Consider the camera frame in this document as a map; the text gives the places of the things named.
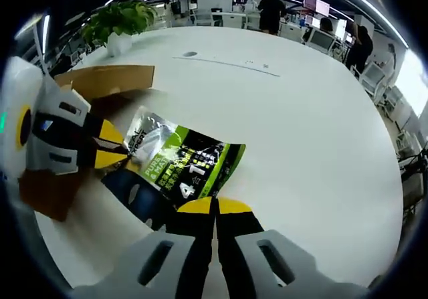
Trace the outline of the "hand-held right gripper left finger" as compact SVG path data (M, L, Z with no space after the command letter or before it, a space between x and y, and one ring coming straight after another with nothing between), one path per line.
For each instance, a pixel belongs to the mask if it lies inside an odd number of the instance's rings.
M154 231L128 247L113 270L72 298L200 298L213 239L211 198L190 201Z

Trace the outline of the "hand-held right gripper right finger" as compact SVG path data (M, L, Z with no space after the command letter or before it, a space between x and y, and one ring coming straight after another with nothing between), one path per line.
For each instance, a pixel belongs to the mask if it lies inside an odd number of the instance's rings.
M364 298L365 287L336 282L314 256L278 231L265 230L251 208L218 198L219 261L230 298Z

